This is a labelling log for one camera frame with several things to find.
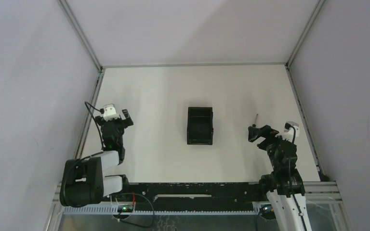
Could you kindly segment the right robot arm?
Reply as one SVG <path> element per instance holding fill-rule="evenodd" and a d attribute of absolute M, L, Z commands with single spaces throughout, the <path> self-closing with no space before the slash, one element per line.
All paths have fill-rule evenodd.
<path fill-rule="evenodd" d="M 266 151 L 272 172 L 259 180 L 259 194 L 269 201 L 260 208 L 258 215 L 275 218 L 281 231 L 310 231 L 303 179 L 296 168 L 299 125 L 286 122 L 283 132 L 269 125 L 248 127 L 248 141 L 263 138 L 257 147 Z"/>

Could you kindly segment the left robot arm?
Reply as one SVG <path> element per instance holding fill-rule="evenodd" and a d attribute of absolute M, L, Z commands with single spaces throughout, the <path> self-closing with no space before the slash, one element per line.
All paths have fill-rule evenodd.
<path fill-rule="evenodd" d="M 111 194 L 124 201 L 132 193 L 124 174 L 108 176 L 105 173 L 125 159 L 123 135 L 125 129 L 133 125 L 128 110 L 122 110 L 120 115 L 110 104 L 102 109 L 102 114 L 96 116 L 95 121 L 100 130 L 102 150 L 81 159 L 66 161 L 59 194 L 63 206 L 98 204 Z"/>

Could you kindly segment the black plastic bin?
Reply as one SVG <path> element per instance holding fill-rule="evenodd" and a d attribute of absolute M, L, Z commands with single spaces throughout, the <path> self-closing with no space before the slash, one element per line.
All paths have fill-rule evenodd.
<path fill-rule="evenodd" d="M 213 145 L 213 108 L 188 107 L 187 145 Z"/>

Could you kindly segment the green lit circuit board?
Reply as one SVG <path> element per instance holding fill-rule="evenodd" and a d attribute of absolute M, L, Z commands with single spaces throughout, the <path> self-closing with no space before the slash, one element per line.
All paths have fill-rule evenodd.
<path fill-rule="evenodd" d="M 132 213 L 134 207 L 132 205 L 122 205 L 118 208 L 118 213 Z"/>

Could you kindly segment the black mounting rail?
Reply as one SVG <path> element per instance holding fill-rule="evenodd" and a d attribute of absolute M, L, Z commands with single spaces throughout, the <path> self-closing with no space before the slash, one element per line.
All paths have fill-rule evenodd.
<path fill-rule="evenodd" d="M 248 204 L 266 202 L 267 197 L 255 182 L 217 183 L 129 183 L 124 193 L 137 193 L 137 208 L 154 210 L 247 208 Z"/>

